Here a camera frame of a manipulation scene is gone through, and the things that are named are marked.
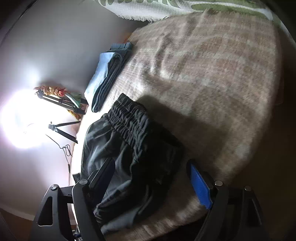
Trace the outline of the folded blue jeans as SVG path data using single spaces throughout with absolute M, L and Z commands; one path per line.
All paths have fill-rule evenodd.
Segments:
M 95 73 L 84 92 L 92 112 L 99 112 L 126 62 L 132 55 L 133 43 L 112 44 L 110 50 L 100 53 Z

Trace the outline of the checkered beige bed blanket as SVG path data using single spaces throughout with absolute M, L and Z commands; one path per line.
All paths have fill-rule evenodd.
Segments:
M 77 134 L 72 174 L 80 173 L 91 124 L 121 94 L 184 146 L 184 157 L 163 204 L 106 240 L 153 240 L 206 213 L 190 183 L 186 163 L 227 183 L 250 160 L 268 123 L 278 90 L 280 46 L 276 24 L 259 16 L 207 9 L 135 30 L 131 58 L 102 109 L 88 109 Z

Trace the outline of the folded silver tripod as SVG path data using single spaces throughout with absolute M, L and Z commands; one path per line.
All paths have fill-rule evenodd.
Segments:
M 86 106 L 88 106 L 88 102 L 86 99 L 79 98 L 76 99 L 70 94 L 65 94 L 63 97 L 59 97 L 56 95 L 46 95 L 43 91 L 38 90 L 36 95 L 47 102 L 53 103 L 55 105 L 61 106 L 67 110 L 72 111 L 73 113 L 84 115 Z

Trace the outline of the green white patterned pillow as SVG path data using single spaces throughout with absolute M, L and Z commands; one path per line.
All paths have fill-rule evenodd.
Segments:
M 118 17 L 143 22 L 214 9 L 259 16 L 284 26 L 280 18 L 261 1 L 98 0 L 96 3 Z

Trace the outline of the dark green pants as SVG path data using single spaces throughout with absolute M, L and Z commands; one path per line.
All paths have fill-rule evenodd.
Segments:
M 132 227 L 163 204 L 184 157 L 184 146 L 154 121 L 146 108 L 121 94 L 108 113 L 86 132 L 80 173 L 88 178 L 104 161 L 115 172 L 93 213 L 104 235 Z

